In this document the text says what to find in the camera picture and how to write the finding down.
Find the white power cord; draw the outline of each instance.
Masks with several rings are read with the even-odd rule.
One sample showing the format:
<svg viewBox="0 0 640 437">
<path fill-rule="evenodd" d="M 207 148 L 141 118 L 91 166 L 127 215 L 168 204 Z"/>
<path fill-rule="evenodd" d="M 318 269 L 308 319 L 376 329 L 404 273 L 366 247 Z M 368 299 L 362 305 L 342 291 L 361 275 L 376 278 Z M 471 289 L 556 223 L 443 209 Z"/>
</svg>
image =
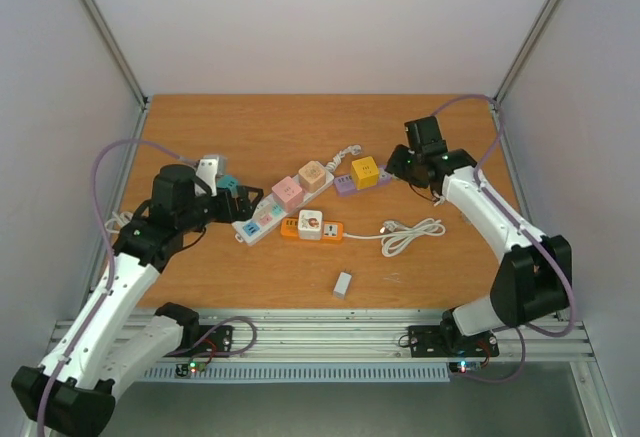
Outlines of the white power cord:
<svg viewBox="0 0 640 437">
<path fill-rule="evenodd" d="M 111 217 L 104 223 L 104 228 L 107 229 L 107 232 L 109 232 L 110 234 L 119 234 L 120 229 L 131 222 L 131 219 L 133 218 L 133 213 L 127 211 L 120 212 L 119 214 L 117 212 L 111 212 L 111 215 L 113 217 Z M 120 229 L 114 229 L 114 224 L 117 225 Z"/>
<path fill-rule="evenodd" d="M 444 195 L 433 194 L 433 196 L 435 197 L 435 199 L 433 201 L 433 206 L 434 207 L 442 205 L 447 201 L 447 199 L 444 198 Z"/>
<path fill-rule="evenodd" d="M 447 229 L 440 220 L 432 218 L 424 219 L 413 227 L 407 227 L 396 220 L 386 220 L 380 229 L 380 235 L 353 235 L 345 232 L 345 237 L 361 240 L 382 239 L 382 255 L 395 257 L 406 249 L 414 239 L 420 236 L 440 237 Z"/>
<path fill-rule="evenodd" d="M 352 155 L 360 155 L 362 153 L 362 147 L 359 145 L 350 145 L 349 147 L 347 147 L 346 149 L 341 150 L 340 152 L 338 152 L 334 157 L 333 160 L 331 160 L 331 162 L 329 162 L 327 165 L 324 166 L 325 169 L 327 169 L 328 172 L 331 172 L 332 174 L 336 171 L 336 169 L 338 168 L 338 166 L 342 163 L 342 159 L 344 159 L 347 154 L 352 154 Z"/>
</svg>

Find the gray wall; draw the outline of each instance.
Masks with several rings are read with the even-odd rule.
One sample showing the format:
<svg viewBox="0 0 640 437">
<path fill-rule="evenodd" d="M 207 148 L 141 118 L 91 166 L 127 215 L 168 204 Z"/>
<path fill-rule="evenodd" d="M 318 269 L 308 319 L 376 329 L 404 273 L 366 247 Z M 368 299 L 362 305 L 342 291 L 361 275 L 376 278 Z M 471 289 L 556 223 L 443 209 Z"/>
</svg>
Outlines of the gray wall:
<svg viewBox="0 0 640 437">
<path fill-rule="evenodd" d="M 0 434 L 17 435 L 9 381 L 86 289 L 91 161 L 138 111 L 77 0 L 0 0 L 0 42 Z M 101 196 L 119 162 L 105 164 Z"/>
<path fill-rule="evenodd" d="M 97 0 L 148 94 L 494 92 L 544 0 Z"/>
<path fill-rule="evenodd" d="M 565 0 L 507 96 L 536 222 L 574 251 L 580 314 L 626 435 L 640 432 L 640 0 Z"/>
</svg>

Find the wooden table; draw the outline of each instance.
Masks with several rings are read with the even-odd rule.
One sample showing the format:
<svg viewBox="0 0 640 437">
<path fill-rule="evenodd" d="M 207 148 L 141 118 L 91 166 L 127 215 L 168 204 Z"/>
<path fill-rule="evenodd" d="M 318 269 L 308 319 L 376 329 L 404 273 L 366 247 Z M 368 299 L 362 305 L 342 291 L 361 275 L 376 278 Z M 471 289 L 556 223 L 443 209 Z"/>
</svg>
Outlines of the wooden table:
<svg viewBox="0 0 640 437">
<path fill-rule="evenodd" d="M 403 123 L 429 115 L 446 95 L 159 95 L 154 97 L 143 138 L 198 159 L 229 158 L 228 173 L 265 189 L 295 175 L 309 160 L 329 161 L 340 149 L 360 144 L 363 156 L 385 164 L 396 144 L 406 144 Z M 444 111 L 440 127 L 449 148 L 479 159 L 495 136 L 482 102 Z M 349 173 L 351 157 L 336 174 Z M 140 148 L 123 209 L 149 198 L 164 154 Z M 515 196 L 501 152 L 485 173 L 512 205 Z M 489 246 L 451 204 L 439 207 L 394 181 L 359 195 L 338 197 L 333 187 L 310 205 L 353 234 L 377 234 L 384 220 L 405 224 L 433 217 L 443 237 L 420 237 L 401 255 L 385 258 L 379 241 L 341 244 L 285 241 L 274 231 L 253 247 L 234 239 L 230 225 L 213 224 L 194 248 L 175 256 L 141 300 L 143 307 L 167 301 L 194 308 L 448 308 L 489 290 L 498 267 Z M 346 300 L 332 295 L 338 274 L 353 279 Z"/>
</svg>

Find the orange power strip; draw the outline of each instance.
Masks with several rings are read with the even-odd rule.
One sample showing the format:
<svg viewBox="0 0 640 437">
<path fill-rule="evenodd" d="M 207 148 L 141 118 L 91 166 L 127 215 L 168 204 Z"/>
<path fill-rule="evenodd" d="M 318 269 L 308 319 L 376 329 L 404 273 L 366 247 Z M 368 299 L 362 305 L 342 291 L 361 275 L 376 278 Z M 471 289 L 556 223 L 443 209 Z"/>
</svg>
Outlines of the orange power strip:
<svg viewBox="0 0 640 437">
<path fill-rule="evenodd" d="M 303 242 L 327 242 L 339 244 L 342 242 L 342 234 L 344 226 L 341 222 L 324 222 L 324 232 L 320 240 L 306 240 L 298 237 L 298 219 L 295 217 L 286 217 L 280 224 L 280 234 L 286 239 L 302 240 Z"/>
</svg>

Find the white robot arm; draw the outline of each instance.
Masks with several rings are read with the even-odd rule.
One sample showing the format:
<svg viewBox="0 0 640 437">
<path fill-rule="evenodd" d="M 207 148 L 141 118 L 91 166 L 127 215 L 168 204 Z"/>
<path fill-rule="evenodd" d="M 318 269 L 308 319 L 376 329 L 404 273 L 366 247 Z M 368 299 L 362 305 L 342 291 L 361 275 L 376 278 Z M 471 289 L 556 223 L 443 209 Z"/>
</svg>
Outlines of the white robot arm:
<svg viewBox="0 0 640 437">
<path fill-rule="evenodd" d="M 222 156 L 206 156 L 196 169 L 163 167 L 145 201 L 113 245 L 114 272 L 105 270 L 75 322 L 40 366 L 23 366 L 11 386 L 25 413 L 65 435 L 98 435 L 122 393 L 154 362 L 169 352 L 189 348 L 198 337 L 197 312 L 166 304 L 148 326 L 109 354 L 140 298 L 157 280 L 169 259 L 184 249 L 184 235 L 212 222 L 248 220 L 262 198 L 261 189 L 238 186 L 234 198 L 217 189 L 224 173 Z M 249 193 L 255 193 L 253 199 Z"/>
<path fill-rule="evenodd" d="M 436 117 L 405 123 L 409 147 L 398 145 L 386 171 L 455 205 L 500 261 L 489 295 L 443 315 L 440 333 L 452 355 L 478 335 L 517 327 L 568 305 L 571 247 L 516 212 L 464 150 L 449 151 Z"/>
</svg>

